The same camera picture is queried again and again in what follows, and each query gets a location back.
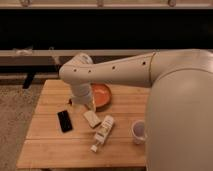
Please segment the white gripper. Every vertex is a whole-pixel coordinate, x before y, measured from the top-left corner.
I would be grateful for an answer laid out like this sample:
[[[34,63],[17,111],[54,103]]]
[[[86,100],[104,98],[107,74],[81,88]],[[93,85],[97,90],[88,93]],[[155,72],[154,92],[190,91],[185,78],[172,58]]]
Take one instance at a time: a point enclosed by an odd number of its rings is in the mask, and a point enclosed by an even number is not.
[[[96,105],[93,101],[92,88],[89,83],[71,85],[72,102],[75,104],[87,105],[87,108],[92,111],[96,111]]]

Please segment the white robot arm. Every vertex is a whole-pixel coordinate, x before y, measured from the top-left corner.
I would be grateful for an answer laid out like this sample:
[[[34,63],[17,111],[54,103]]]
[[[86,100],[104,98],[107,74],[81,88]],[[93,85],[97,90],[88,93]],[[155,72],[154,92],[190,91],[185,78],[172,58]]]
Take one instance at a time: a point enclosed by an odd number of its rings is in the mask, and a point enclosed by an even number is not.
[[[88,104],[93,83],[146,87],[147,171],[213,171],[213,53],[155,51],[95,64],[85,53],[62,65],[72,101]]]

